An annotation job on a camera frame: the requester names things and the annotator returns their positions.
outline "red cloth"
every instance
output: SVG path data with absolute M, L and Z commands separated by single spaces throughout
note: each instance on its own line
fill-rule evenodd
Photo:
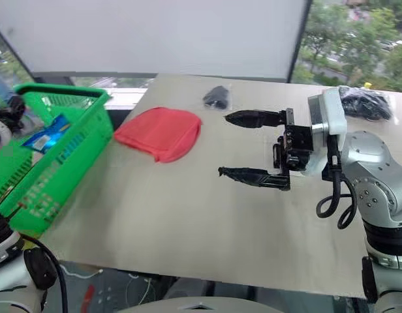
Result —
M 121 125 L 114 138 L 129 147 L 150 153 L 155 162 L 173 162 L 193 147 L 201 120 L 191 112 L 154 108 Z

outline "white table surface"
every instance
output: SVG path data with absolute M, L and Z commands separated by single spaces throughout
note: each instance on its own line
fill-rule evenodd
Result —
M 331 218 L 315 213 L 330 183 L 293 177 L 281 192 L 218 176 L 220 166 L 271 169 L 283 128 L 240 128 L 224 121 L 229 112 L 206 110 L 202 97 L 217 85 L 230 88 L 233 110 L 291 107 L 298 125 L 309 125 L 307 97 L 325 88 L 159 75 L 129 119 L 157 106 L 194 112 L 195 146 L 161 164 L 113 140 L 43 241 L 62 260 L 102 267 L 363 297 L 360 215 L 341 231 L 349 199 Z M 402 164 L 402 94 L 394 98 L 398 122 L 348 118 L 348 129 L 379 135 Z

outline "table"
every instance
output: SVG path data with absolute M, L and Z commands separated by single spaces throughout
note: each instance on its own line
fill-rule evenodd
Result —
M 325 89 L 159 75 L 127 119 L 157 106 L 189 110 L 203 122 L 196 145 L 182 159 L 158 164 L 113 140 L 44 243 L 59 259 L 102 267 L 363 297 L 360 215 L 341 231 L 337 219 L 349 200 L 331 218 L 315 213 L 330 183 L 293 177 L 292 190 L 281 192 L 218 176 L 219 166 L 271 169 L 271 145 L 283 128 L 225 123 L 228 112 L 202 103 L 217 85 L 230 88 L 233 110 L 291 107 L 298 125 L 309 125 L 307 97 Z M 402 93 L 392 95 L 399 121 L 348 118 L 348 129 L 379 135 L 402 164 Z

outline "blue package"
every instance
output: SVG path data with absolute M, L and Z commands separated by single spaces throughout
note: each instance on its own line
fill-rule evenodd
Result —
M 32 135 L 31 138 L 23 143 L 23 146 L 40 153 L 46 153 L 57 143 L 69 127 L 69 121 L 61 114 L 53 120 L 50 126 Z

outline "green basket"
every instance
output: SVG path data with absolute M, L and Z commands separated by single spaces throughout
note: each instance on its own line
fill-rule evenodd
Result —
M 93 88 L 28 83 L 15 88 L 25 103 L 50 125 L 63 114 L 70 128 L 35 165 L 23 140 L 0 150 L 0 212 L 13 230 L 40 237 L 111 140 L 113 128 L 104 109 L 110 98 Z

